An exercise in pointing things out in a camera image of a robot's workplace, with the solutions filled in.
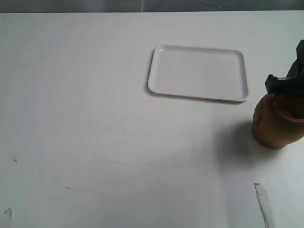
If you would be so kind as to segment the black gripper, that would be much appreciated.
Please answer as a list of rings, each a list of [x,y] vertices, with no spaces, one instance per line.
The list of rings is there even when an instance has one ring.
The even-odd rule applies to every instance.
[[[304,40],[296,47],[296,60],[285,78],[269,75],[265,81],[269,94],[283,94],[293,97],[304,96]]]

